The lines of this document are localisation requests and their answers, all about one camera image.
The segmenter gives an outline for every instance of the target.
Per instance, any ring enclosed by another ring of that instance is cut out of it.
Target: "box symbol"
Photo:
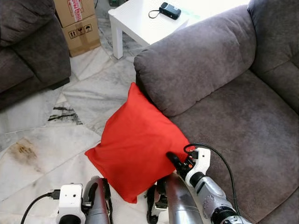
[[[84,26],[84,29],[85,29],[85,33],[89,33],[89,32],[92,32],[93,27],[91,24],[88,24],[88,25]]]
[[[78,34],[77,34],[76,30],[74,29],[74,30],[69,32],[69,36],[70,36],[71,39],[74,39],[78,36]]]
[[[84,29],[84,27],[80,27],[80,28],[78,28],[78,29],[77,29],[77,32],[78,32],[78,36],[81,36],[81,35],[85,34],[85,29]]]

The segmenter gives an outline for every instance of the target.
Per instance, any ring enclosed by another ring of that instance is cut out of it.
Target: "floor stain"
[[[38,157],[36,155],[37,149],[28,139],[20,139],[9,147],[7,152],[16,162],[26,166],[31,166],[37,172],[42,171],[38,165]]]
[[[70,106],[65,106],[65,103],[61,106],[55,106],[53,108],[53,114],[49,117],[48,121],[51,123],[75,123],[76,125],[82,125],[82,121],[78,115]]]

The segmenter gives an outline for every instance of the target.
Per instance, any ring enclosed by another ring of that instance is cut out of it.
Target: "black remote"
[[[164,2],[160,8],[159,8],[160,13],[176,20],[178,17],[181,15],[181,10],[174,7],[171,4],[168,4],[167,2]]]

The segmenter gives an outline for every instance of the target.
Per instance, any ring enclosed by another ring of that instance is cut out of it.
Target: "sofa seat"
[[[230,164],[241,213],[256,223],[298,187],[298,115],[251,71],[170,117],[190,142],[219,150]],[[232,202],[229,173],[212,153],[207,172]]]

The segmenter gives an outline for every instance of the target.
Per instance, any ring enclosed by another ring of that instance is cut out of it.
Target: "gray couch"
[[[53,0],[0,0],[0,109],[70,75]]]
[[[180,30],[134,61],[136,83],[190,142],[218,149],[253,223],[299,223],[299,1],[252,0]],[[212,154],[207,173],[232,201]]]

